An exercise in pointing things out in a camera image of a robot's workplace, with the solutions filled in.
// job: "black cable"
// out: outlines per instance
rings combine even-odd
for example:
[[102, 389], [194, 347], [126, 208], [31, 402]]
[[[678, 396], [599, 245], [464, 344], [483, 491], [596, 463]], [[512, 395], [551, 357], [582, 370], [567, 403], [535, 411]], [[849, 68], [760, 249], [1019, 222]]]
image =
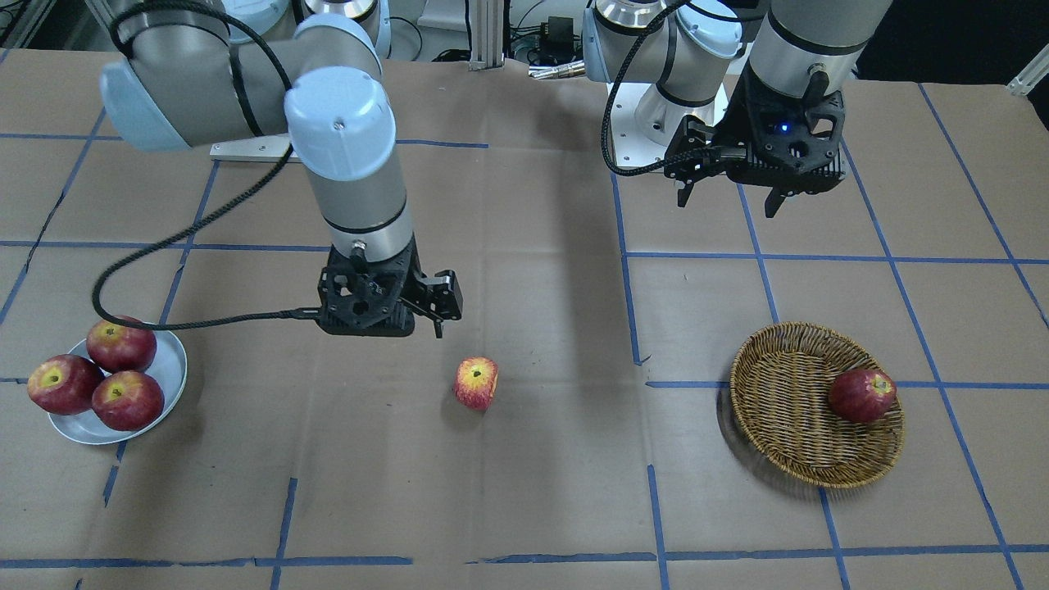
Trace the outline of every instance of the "black cable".
[[545, 1], [547, 1], [547, 0], [539, 0], [539, 1], [538, 1], [538, 2], [536, 2], [535, 4], [532, 4], [532, 7], [531, 7], [531, 8], [529, 8], [528, 10], [526, 10], [526, 12], [524, 12], [524, 16], [522, 16], [522, 17], [521, 17], [521, 20], [517, 21], [517, 28], [520, 28], [520, 27], [521, 27], [521, 23], [523, 23], [523, 22], [524, 22], [524, 19], [527, 19], [527, 18], [528, 18], [528, 16], [529, 16], [529, 15], [530, 15], [530, 14], [532, 13], [532, 10], [534, 10], [534, 9], [535, 9], [535, 7], [536, 7], [536, 6], [538, 6], [539, 4], [542, 4], [542, 3], [543, 3], [543, 2], [545, 2]]
[[302, 14], [302, 0], [292, 0], [292, 15], [295, 16], [295, 24], [302, 24], [302, 21], [306, 20]]
[[753, 21], [759, 21], [765, 18], [765, 15], [756, 15], [753, 17], [747, 17], [745, 19], [740, 17], [726, 17], [711, 13], [709, 10], [704, 10], [703, 8], [691, 3], [685, 5], [709, 19], [714, 19], [715, 21], [722, 21], [722, 22], [753, 22]]
[[464, 62], [470, 59], [468, 49], [445, 49], [433, 58], [432, 62]]
[[648, 26], [641, 30], [637, 39], [635, 39], [634, 44], [630, 45], [630, 49], [626, 51], [626, 56], [623, 58], [623, 65], [619, 67], [619, 71], [616, 73], [616, 78], [612, 83], [612, 89], [608, 91], [608, 102], [604, 105], [604, 114], [601, 118], [601, 156], [604, 159], [605, 166], [620, 176], [638, 176], [640, 174], [646, 174], [654, 170], [680, 164], [687, 160], [709, 153], [707, 148], [697, 148], [681, 152], [666, 160], [660, 160], [659, 162], [642, 166], [640, 168], [620, 168], [612, 160], [612, 150], [608, 148], [608, 130], [612, 127], [612, 109], [616, 103], [616, 94], [619, 92], [619, 87], [622, 85], [623, 79], [626, 78], [626, 69], [630, 67], [630, 62], [634, 61], [634, 57], [641, 49], [641, 44], [644, 43], [645, 39], [659, 30], [663, 21], [666, 20], [671, 13], [687, 4], [689, 1], [690, 0], [671, 0], [666, 8], [652, 17]]
[[[252, 40], [259, 45], [259, 48], [262, 50], [262, 52], [265, 54], [266, 58], [270, 59], [270, 62], [273, 64], [274, 68], [277, 70], [277, 73], [280, 76], [281, 83], [283, 84], [284, 89], [285, 90], [292, 89], [292, 82], [287, 77], [287, 72], [284, 71], [284, 67], [280, 64], [280, 60], [277, 59], [277, 56], [273, 52], [273, 50], [266, 44], [266, 42], [263, 41], [262, 38], [259, 37], [254, 30], [252, 30], [250, 26], [245, 25], [244, 23], [240, 22], [239, 20], [224, 13], [219, 13], [202, 4], [199, 4], [197, 2], [192, 2], [189, 0], [155, 0], [148, 4], [135, 4], [130, 8], [128, 8], [127, 10], [121, 13], [115, 19], [113, 19], [113, 22], [110, 23], [109, 35], [110, 38], [113, 40], [113, 44], [116, 45], [117, 48], [121, 48], [122, 52], [128, 55], [130, 52], [129, 51], [130, 46], [121, 41], [120, 34], [117, 31], [120, 25], [129, 18], [153, 10], [188, 10], [191, 13], [196, 13], [199, 15], [216, 18], [228, 25], [237, 27], [245, 35], [248, 35], [248, 37], [252, 38]], [[212, 224], [213, 222], [221, 217], [222, 215], [229, 213], [236, 206], [240, 205], [241, 203], [254, 196], [257, 192], [262, 190], [263, 187], [270, 184], [270, 182], [273, 181], [273, 178], [276, 177], [278, 173], [280, 173], [280, 171], [284, 168], [284, 165], [286, 165], [287, 161], [292, 157], [292, 151], [293, 147], [288, 145], [287, 149], [284, 150], [284, 154], [280, 156], [277, 163], [274, 164], [274, 166], [270, 169], [269, 172], [265, 173], [265, 175], [263, 175], [251, 188], [243, 191], [239, 195], [233, 197], [232, 199], [230, 199], [229, 203], [219, 207], [215, 211], [211, 212], [208, 216], [201, 218], [200, 220], [194, 223], [190, 227], [184, 229], [183, 231], [170, 237], [167, 237], [165, 239], [151, 244], [145, 248], [136, 250], [131, 254], [125, 256], [124, 258], [121, 258], [116, 262], [110, 265], [109, 268], [104, 270], [102, 274], [99, 275], [98, 280], [95, 280], [94, 282], [94, 287], [91, 289], [91, 305], [94, 308], [95, 313], [98, 313], [101, 318], [110, 321], [112, 323], [115, 323], [117, 325], [124, 325], [127, 328], [136, 328], [140, 330], [151, 330], [151, 331], [190, 330], [194, 328], [223, 325], [227, 323], [234, 323], [234, 322], [255, 320], [255, 319], [290, 319], [290, 318], [313, 319], [316, 314], [315, 308], [314, 309], [298, 308], [294, 310], [281, 310], [277, 312], [242, 314], [237, 316], [210, 319], [205, 321], [190, 321], [184, 323], [144, 323], [138, 321], [128, 321], [125, 319], [121, 319], [110, 314], [102, 307], [102, 289], [105, 286], [106, 281], [109, 280], [109, 277], [113, 275], [113, 273], [144, 256], [148, 256], [149, 254], [163, 250], [180, 239], [184, 239], [190, 235], [195, 234], [202, 228], [207, 227], [208, 225]]]
[[473, 58], [473, 29], [470, 28], [470, 0], [466, 0], [466, 50]]
[[511, 55], [511, 49], [510, 49], [510, 46], [513, 45], [513, 42], [510, 41], [510, 38], [513, 36], [513, 31], [511, 30], [511, 28], [513, 27], [510, 25], [510, 0], [502, 0], [502, 57], [504, 58], [513, 57]]
[[[421, 56], [423, 54], [423, 31], [419, 30], [419, 27], [415, 26], [415, 23], [411, 22], [408, 19], [405, 19], [405, 18], [402, 18], [402, 17], [390, 17], [390, 20], [391, 21], [406, 22], [406, 23], [408, 23], [408, 26], [410, 26], [410, 27], [412, 27], [412, 28], [415, 29], [415, 35], [419, 35], [419, 50], [415, 51], [415, 57], [411, 58], [411, 61], [418, 60], [419, 56]], [[389, 51], [386, 52], [386, 59], [389, 59], [390, 55], [393, 54], [392, 39], [390, 41], [391, 41], [391, 43], [390, 43], [390, 49], [389, 49]]]

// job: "apple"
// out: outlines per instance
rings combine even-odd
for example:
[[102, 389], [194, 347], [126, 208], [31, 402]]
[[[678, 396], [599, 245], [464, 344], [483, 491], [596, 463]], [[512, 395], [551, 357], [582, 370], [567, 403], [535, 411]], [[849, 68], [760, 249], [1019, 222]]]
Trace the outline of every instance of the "apple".
[[455, 399], [471, 409], [486, 410], [495, 398], [499, 366], [485, 357], [463, 359], [455, 372]]
[[872, 368], [854, 368], [838, 375], [831, 384], [831, 410], [851, 422], [874, 422], [896, 401], [896, 383]]
[[160, 417], [164, 392], [156, 379], [145, 373], [121, 371], [94, 388], [91, 409], [114, 430], [141, 430]]
[[29, 375], [26, 388], [37, 405], [61, 416], [91, 408], [91, 394], [105, 379], [97, 364], [77, 355], [58, 355]]
[[[116, 316], [138, 321], [130, 316]], [[87, 333], [87, 355], [109, 373], [146, 371], [156, 356], [156, 335], [101, 320]]]

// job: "peeled apple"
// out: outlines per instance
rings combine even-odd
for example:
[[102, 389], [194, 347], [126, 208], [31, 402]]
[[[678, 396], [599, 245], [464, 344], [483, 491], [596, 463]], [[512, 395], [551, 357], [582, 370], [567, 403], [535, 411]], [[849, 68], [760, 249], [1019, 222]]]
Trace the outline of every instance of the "peeled apple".
[[851, 422], [878, 420], [896, 401], [896, 383], [871, 368], [854, 368], [838, 375], [831, 385], [831, 410]]

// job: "white plate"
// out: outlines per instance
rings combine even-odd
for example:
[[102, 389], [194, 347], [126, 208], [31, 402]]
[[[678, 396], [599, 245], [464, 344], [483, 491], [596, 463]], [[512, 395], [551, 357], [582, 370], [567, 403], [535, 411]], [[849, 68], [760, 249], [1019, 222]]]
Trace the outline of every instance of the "white plate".
[[[146, 430], [156, 426], [160, 420], [171, 412], [175, 402], [183, 395], [186, 387], [186, 349], [181, 341], [171, 332], [156, 332], [156, 356], [153, 357], [153, 364], [146, 370], [149, 375], [160, 385], [164, 392], [164, 410], [160, 417], [154, 420], [149, 426], [141, 430], [113, 430], [102, 423], [93, 412], [88, 409], [72, 416], [59, 416], [48, 414], [55, 429], [65, 438], [84, 444], [111, 444], [128, 439], [133, 439]], [[90, 358], [87, 355], [87, 340], [81, 340], [79, 344], [69, 351], [70, 355], [78, 355]]]

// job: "blue tape grid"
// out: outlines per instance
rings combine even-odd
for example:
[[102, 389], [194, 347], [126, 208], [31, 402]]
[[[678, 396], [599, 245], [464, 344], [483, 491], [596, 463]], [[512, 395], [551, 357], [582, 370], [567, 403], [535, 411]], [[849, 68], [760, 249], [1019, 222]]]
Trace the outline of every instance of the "blue tape grid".
[[[859, 174], [859, 170], [856, 168], [856, 162], [853, 160], [852, 152], [849, 150], [849, 146], [843, 140], [841, 142], [841, 149], [844, 151], [845, 159], [849, 161], [849, 167], [856, 176], [856, 184], [859, 186], [860, 195], [863, 197], [863, 204], [866, 206], [868, 213], [871, 215], [871, 222], [874, 224], [874, 229], [878, 233], [878, 239], [881, 241], [881, 247], [885, 251], [885, 255], [891, 257], [892, 254], [889, 249], [889, 241], [885, 239], [885, 234], [881, 230], [881, 224], [878, 222], [878, 217], [874, 213], [874, 206], [871, 204], [866, 187], [864, 187], [863, 180]], [[925, 360], [928, 362], [929, 370], [933, 372], [933, 378], [936, 381], [941, 382], [942, 379], [940, 378], [940, 370], [936, 365], [936, 360], [933, 358], [933, 352], [925, 339], [925, 332], [922, 330], [921, 323], [918, 321], [918, 316], [915, 313], [914, 305], [911, 303], [911, 297], [907, 295], [907, 290], [903, 286], [903, 277], [900, 275], [899, 268], [895, 261], [890, 261], [889, 266], [893, 271], [893, 277], [896, 279], [896, 287], [900, 291], [900, 296], [903, 297], [903, 303], [906, 305], [907, 314], [911, 316], [911, 322], [914, 325], [915, 332], [918, 334], [918, 341], [921, 343]], [[984, 509], [987, 512], [987, 519], [990, 521], [991, 528], [994, 530], [994, 536], [998, 538], [998, 544], [999, 547], [1001, 547], [1002, 555], [1005, 557], [1005, 563], [1009, 568], [1009, 573], [1012, 575], [1012, 581], [1016, 586], [1016, 590], [1023, 590], [1024, 583], [1021, 581], [1020, 572], [1016, 570], [1016, 566], [1012, 561], [1012, 554], [1010, 553], [1009, 547], [1005, 541], [1005, 535], [998, 522], [998, 517], [994, 514], [994, 509], [991, 507], [990, 501], [987, 499], [987, 493], [984, 491], [983, 481], [980, 478], [980, 472], [977, 470], [976, 463], [972, 460], [972, 455], [969, 452], [968, 444], [965, 442], [961, 424], [959, 424], [958, 418], [955, 416], [954, 407], [950, 404], [950, 398], [947, 396], [947, 389], [942, 385], [939, 386], [938, 389], [940, 392], [940, 398], [943, 400], [944, 408], [950, 419], [950, 425], [955, 430], [955, 437], [958, 439], [958, 444], [962, 448], [962, 454], [964, 455], [965, 462], [968, 465], [972, 482], [980, 493], [980, 500], [983, 502]]]
[[918, 84], [918, 89], [921, 90], [921, 96], [925, 99], [925, 104], [928, 105], [928, 109], [933, 112], [933, 117], [936, 119], [936, 124], [940, 126], [940, 131], [943, 133], [943, 138], [947, 141], [947, 145], [950, 146], [951, 153], [955, 154], [955, 160], [958, 161], [958, 165], [961, 166], [962, 172], [965, 173], [965, 178], [969, 182], [969, 188], [972, 189], [972, 194], [976, 195], [977, 202], [980, 203], [980, 208], [983, 209], [984, 215], [987, 217], [987, 222], [990, 227], [994, 230], [994, 235], [998, 237], [999, 244], [1002, 245], [1002, 250], [1005, 251], [1005, 256], [1012, 264], [1012, 269], [1016, 272], [1016, 276], [1020, 278], [1020, 282], [1024, 286], [1027, 291], [1028, 297], [1034, 302], [1034, 307], [1037, 308], [1039, 314], [1042, 316], [1042, 322], [1049, 328], [1049, 318], [1046, 317], [1046, 311], [1039, 302], [1039, 298], [1034, 295], [1034, 290], [1031, 289], [1031, 285], [1027, 282], [1027, 277], [1024, 276], [1024, 271], [1020, 268], [1016, 258], [1012, 255], [1012, 249], [1005, 241], [1005, 235], [1002, 233], [1001, 228], [994, 222], [994, 216], [990, 213], [990, 208], [987, 207], [987, 202], [984, 201], [983, 193], [980, 192], [980, 187], [977, 186], [975, 180], [972, 180], [972, 174], [969, 173], [969, 167], [965, 165], [965, 161], [962, 160], [962, 154], [958, 151], [958, 146], [955, 145], [955, 141], [950, 138], [950, 133], [947, 132], [947, 127], [943, 124], [943, 120], [940, 119], [940, 112], [936, 110], [936, 106], [933, 104], [933, 100], [928, 97], [928, 92], [925, 91], [925, 86]]
[[[6, 59], [8, 50], [4, 50], [0, 55], [0, 64]], [[1016, 389], [1049, 389], [1049, 384], [1047, 383], [965, 383], [965, 382], [945, 382], [939, 377], [939, 372], [935, 366], [935, 361], [932, 358], [932, 354], [928, 350], [927, 343], [924, 340], [923, 333], [921, 332], [920, 324], [918, 323], [917, 317], [914, 314], [913, 307], [909, 303], [909, 299], [906, 296], [905, 289], [902, 283], [902, 278], [900, 277], [897, 269], [897, 262], [933, 262], [933, 264], [1007, 264], [1011, 265], [1018, 273], [1021, 281], [1023, 282], [1028, 294], [1031, 296], [1035, 305], [1037, 305], [1039, 311], [1042, 313], [1043, 320], [1045, 320], [1045, 312], [1041, 307], [1037, 298], [1034, 296], [1026, 277], [1023, 275], [1022, 265], [1047, 265], [1049, 259], [1032, 259], [1032, 258], [1016, 258], [1013, 256], [1011, 250], [1009, 249], [1004, 235], [998, 228], [994, 219], [990, 213], [989, 208], [983, 199], [982, 194], [979, 191], [968, 168], [958, 152], [946, 127], [940, 120], [938, 112], [935, 109], [930, 99], [925, 92], [924, 88], [921, 87], [922, 94], [925, 97], [926, 103], [932, 110], [934, 117], [937, 120], [938, 125], [944, 133], [944, 136], [951, 147], [956, 159], [958, 160], [960, 166], [964, 170], [966, 177], [969, 181], [970, 186], [979, 199], [981, 207], [984, 209], [985, 215], [988, 222], [992, 225], [996, 235], [999, 237], [1000, 243], [1005, 251], [1006, 258], [923, 258], [923, 257], [897, 257], [891, 254], [889, 250], [887, 243], [884, 238], [884, 234], [881, 232], [880, 225], [877, 222], [877, 217], [874, 214], [873, 207], [870, 204], [870, 199], [866, 196], [865, 189], [862, 186], [862, 182], [859, 177], [858, 171], [856, 170], [855, 163], [852, 159], [851, 153], [848, 151], [848, 146], [843, 145], [843, 150], [849, 160], [850, 166], [853, 172], [856, 174], [857, 183], [860, 185], [861, 194], [864, 198], [864, 204], [868, 207], [868, 211], [872, 217], [872, 222], [875, 225], [875, 229], [878, 233], [879, 239], [881, 240], [883, 250], [885, 252], [884, 256], [837, 256], [837, 255], [799, 255], [799, 254], [765, 254], [762, 253], [759, 244], [757, 243], [756, 232], [754, 230], [753, 219], [750, 214], [749, 206], [745, 197], [745, 193], [742, 187], [738, 187], [741, 195], [741, 204], [744, 208], [745, 215], [747, 217], [748, 229], [751, 234], [751, 239], [754, 246], [754, 252], [751, 253], [649, 253], [649, 252], [628, 252], [625, 243], [625, 233], [623, 227], [623, 215], [620, 203], [619, 188], [617, 177], [612, 176], [613, 190], [616, 204], [616, 214], [620, 238], [620, 254], [622, 257], [623, 265], [623, 278], [624, 278], [624, 289], [626, 293], [627, 302], [627, 313], [630, 319], [630, 332], [631, 332], [631, 345], [635, 353], [635, 362], [641, 364], [641, 359], [639, 358], [638, 341], [637, 341], [637, 330], [634, 316], [634, 302], [630, 292], [630, 280], [629, 280], [629, 258], [645, 258], [645, 257], [685, 257], [685, 258], [728, 258], [728, 259], [754, 259], [759, 266], [762, 272], [763, 282], [766, 289], [766, 295], [768, 297], [770, 313], [772, 314], [773, 320], [777, 321], [777, 312], [775, 309], [775, 302], [772, 295], [771, 285], [768, 280], [768, 275], [765, 269], [765, 260], [767, 259], [800, 259], [800, 260], [844, 260], [844, 261], [871, 261], [871, 262], [889, 262], [893, 268], [894, 275], [897, 280], [897, 285], [904, 297], [904, 301], [907, 304], [908, 313], [911, 314], [912, 321], [915, 329], [918, 331], [919, 339], [922, 342], [923, 351], [926, 358], [930, 364], [934, 373], [934, 381], [915, 381], [915, 382], [900, 382], [901, 386], [912, 386], [912, 387], [935, 387], [940, 391], [941, 397], [947, 408], [948, 416], [950, 417], [952, 427], [955, 428], [956, 436], [958, 437], [959, 443], [962, 446], [963, 454], [965, 455], [966, 462], [972, 475], [973, 482], [977, 485], [981, 499], [983, 500], [985, 509], [987, 510], [988, 519], [991, 521], [992, 527], [994, 528], [996, 535], [999, 540], [998, 545], [945, 545], [945, 546], [905, 546], [905, 547], [854, 547], [854, 548], [841, 548], [837, 542], [837, 535], [834, 528], [833, 515], [830, 509], [830, 503], [827, 499], [827, 493], [820, 490], [821, 505], [825, 511], [825, 517], [828, 523], [828, 529], [831, 535], [831, 545], [829, 549], [792, 549], [792, 550], [759, 550], [759, 551], [671, 551], [667, 552], [665, 550], [663, 534], [662, 534], [662, 515], [659, 507], [659, 497], [658, 488], [656, 485], [655, 469], [651, 465], [648, 466], [648, 481], [649, 481], [649, 492], [652, 508], [652, 519], [654, 528], [656, 535], [657, 553], [652, 554], [649, 552], [634, 552], [634, 553], [578, 553], [573, 555], [545, 555], [545, 554], [524, 554], [524, 555], [507, 555], [504, 557], [494, 557], [483, 560], [487, 564], [507, 564], [507, 563], [571, 563], [571, 562], [657, 562], [660, 564], [660, 578], [661, 588], [669, 590], [669, 580], [666, 570], [666, 563], [672, 561], [707, 561], [707, 560], [742, 560], [742, 559], [766, 559], [766, 560], [778, 560], [778, 559], [808, 559], [808, 557], [830, 557], [833, 556], [838, 563], [839, 572], [841, 573], [841, 582], [843, 588], [849, 588], [848, 575], [843, 566], [844, 556], [860, 556], [860, 555], [914, 555], [914, 554], [965, 554], [965, 553], [1002, 553], [1009, 566], [1010, 573], [1013, 576], [1013, 581], [1016, 588], [1023, 588], [1023, 584], [1020, 580], [1019, 573], [1016, 572], [1015, 566], [1012, 563], [1011, 553], [1047, 553], [1049, 552], [1049, 545], [1008, 545], [1002, 534], [1001, 527], [998, 524], [998, 520], [994, 517], [993, 510], [990, 503], [987, 501], [986, 493], [984, 492], [983, 485], [980, 481], [979, 472], [972, 461], [971, 455], [968, 451], [967, 445], [965, 444], [964, 437], [962, 436], [961, 427], [955, 417], [952, 408], [950, 407], [949, 398], [946, 394], [946, 388], [1016, 388]], [[12, 301], [15, 298], [18, 290], [20, 289], [22, 281], [28, 272], [28, 266], [31, 261], [33, 253], [37, 248], [70, 248], [70, 247], [87, 247], [87, 248], [141, 248], [146, 246], [145, 244], [132, 244], [132, 243], [69, 243], [69, 241], [48, 241], [43, 240], [42, 236], [47, 228], [47, 224], [50, 222], [55, 210], [61, 205], [65, 197], [68, 188], [71, 186], [76, 174], [79, 171], [81, 165], [83, 164], [84, 157], [86, 156], [87, 150], [90, 144], [95, 141], [121, 141], [121, 138], [108, 136], [108, 135], [98, 135], [98, 129], [103, 121], [104, 112], [100, 113], [99, 119], [95, 121], [95, 125], [92, 128], [90, 135], [61, 135], [61, 134], [31, 134], [31, 133], [0, 133], [0, 139], [42, 139], [42, 140], [65, 140], [65, 141], [84, 141], [85, 146], [82, 150], [77, 164], [70, 173], [65, 188], [56, 203], [50, 214], [45, 222], [44, 227], [41, 229], [40, 235], [37, 240], [0, 240], [0, 246], [5, 247], [28, 247], [30, 249], [27, 255], [27, 260], [22, 269], [22, 273], [16, 280], [16, 285], [12, 288], [4, 305], [0, 309], [0, 323], [2, 323], [7, 311], [10, 308]], [[449, 142], [431, 142], [426, 140], [400, 140], [398, 143], [408, 144], [408, 145], [431, 145], [441, 147], [456, 147], [456, 148], [477, 148], [484, 149], [489, 147], [487, 144], [459, 144], [459, 143], [449, 143]], [[215, 164], [212, 174], [209, 178], [208, 188], [205, 191], [205, 195], [201, 198], [201, 203], [197, 212], [196, 218], [199, 218], [210, 192], [210, 188], [214, 182], [214, 176], [218, 168], [218, 163]], [[193, 244], [192, 238], [185, 244], [172, 245], [169, 248], [179, 248], [183, 250], [181, 262], [186, 262], [186, 258], [189, 252], [194, 249], [204, 250], [248, 250], [248, 251], [303, 251], [303, 252], [323, 252], [327, 251], [327, 246], [282, 246], [282, 245], [206, 245], [206, 244]], [[169, 291], [169, 298], [165, 304], [165, 315], [170, 311], [170, 304], [173, 300], [174, 294], [177, 291], [178, 280], [180, 278], [180, 269], [173, 278], [171, 290]], [[24, 383], [24, 378], [12, 378], [12, 377], [0, 377], [0, 382], [14, 382], [14, 383]], [[722, 381], [650, 381], [649, 386], [652, 387], [724, 387], [727, 383]], [[116, 450], [115, 459], [119, 465], [123, 459], [124, 450], [126, 446], [124, 444], [120, 445]], [[110, 480], [115, 479], [115, 472], [117, 465], [112, 467]], [[111, 491], [112, 481], [107, 482], [106, 490], [106, 501], [108, 502], [108, 494]], [[277, 556], [274, 559], [260, 559], [260, 557], [241, 557], [232, 559], [218, 562], [175, 562], [175, 561], [164, 561], [164, 560], [130, 560], [130, 559], [97, 559], [97, 560], [2, 560], [0, 561], [0, 569], [19, 569], [19, 568], [106, 568], [106, 567], [171, 567], [171, 566], [183, 566], [183, 567], [243, 567], [247, 565], [255, 565], [259, 567], [272, 567], [274, 568], [274, 576], [272, 578], [271, 588], [279, 587], [280, 580], [280, 568], [281, 567], [295, 567], [295, 566], [330, 566], [330, 565], [410, 565], [412, 561], [407, 557], [399, 556], [317, 556], [317, 557], [285, 557], [284, 551], [286, 549], [287, 534], [291, 527], [291, 517], [292, 509], [294, 507], [295, 491], [297, 488], [297, 480], [292, 479], [288, 483], [288, 496], [285, 502], [284, 518], [281, 524], [281, 536], [280, 545], [278, 547]], [[77, 588], [79, 589], [82, 584], [82, 580], [77, 582]]]

